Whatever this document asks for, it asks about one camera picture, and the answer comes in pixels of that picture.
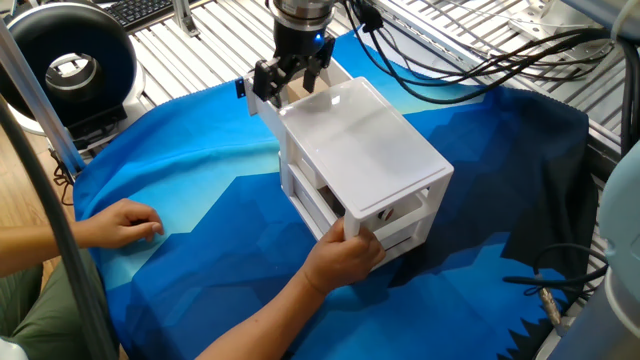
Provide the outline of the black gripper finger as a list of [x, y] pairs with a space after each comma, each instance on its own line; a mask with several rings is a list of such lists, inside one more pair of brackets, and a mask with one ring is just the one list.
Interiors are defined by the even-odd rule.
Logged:
[[303, 88], [308, 93], [314, 92], [317, 77], [323, 69], [330, 65], [334, 46], [335, 38], [327, 35], [324, 45], [315, 55], [309, 58], [303, 77]]
[[291, 57], [259, 60], [254, 68], [253, 93], [262, 101], [280, 102], [280, 93], [291, 78]]

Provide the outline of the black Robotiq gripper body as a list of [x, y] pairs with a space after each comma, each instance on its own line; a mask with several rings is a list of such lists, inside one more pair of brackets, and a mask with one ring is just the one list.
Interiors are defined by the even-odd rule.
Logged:
[[291, 22], [284, 18], [274, 20], [274, 57], [308, 60], [324, 45], [330, 20], [322, 22]]

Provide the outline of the person's right hand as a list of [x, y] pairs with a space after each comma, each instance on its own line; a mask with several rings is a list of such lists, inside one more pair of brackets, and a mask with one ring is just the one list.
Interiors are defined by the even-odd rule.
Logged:
[[338, 219], [316, 243], [295, 278], [321, 296], [364, 280], [386, 252], [369, 230], [345, 238], [344, 219]]

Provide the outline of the person's left hand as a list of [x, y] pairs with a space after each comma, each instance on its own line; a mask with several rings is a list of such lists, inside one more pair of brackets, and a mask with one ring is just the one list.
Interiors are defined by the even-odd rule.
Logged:
[[130, 243], [152, 241], [164, 234], [162, 221], [152, 207], [122, 199], [98, 214], [71, 226], [81, 248], [117, 249]]

